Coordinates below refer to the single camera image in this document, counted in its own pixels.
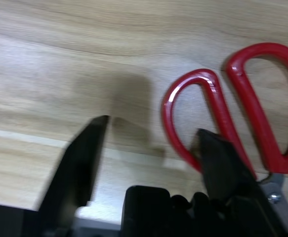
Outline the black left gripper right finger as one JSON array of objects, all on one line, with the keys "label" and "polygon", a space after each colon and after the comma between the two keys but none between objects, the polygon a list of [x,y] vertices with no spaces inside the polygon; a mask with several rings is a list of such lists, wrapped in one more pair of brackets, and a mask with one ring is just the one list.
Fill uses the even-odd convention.
[{"label": "black left gripper right finger", "polygon": [[224,207],[224,219],[242,237],[288,237],[284,175],[256,181],[234,146],[206,129],[198,130],[200,163],[208,196]]}]

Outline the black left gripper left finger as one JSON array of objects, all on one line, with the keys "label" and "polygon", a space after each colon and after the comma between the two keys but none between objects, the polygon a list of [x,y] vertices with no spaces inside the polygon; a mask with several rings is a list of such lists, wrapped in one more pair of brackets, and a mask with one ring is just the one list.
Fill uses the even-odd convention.
[{"label": "black left gripper left finger", "polygon": [[39,213],[59,214],[67,206],[74,210],[86,206],[92,194],[108,123],[108,115],[96,117],[71,141]]}]

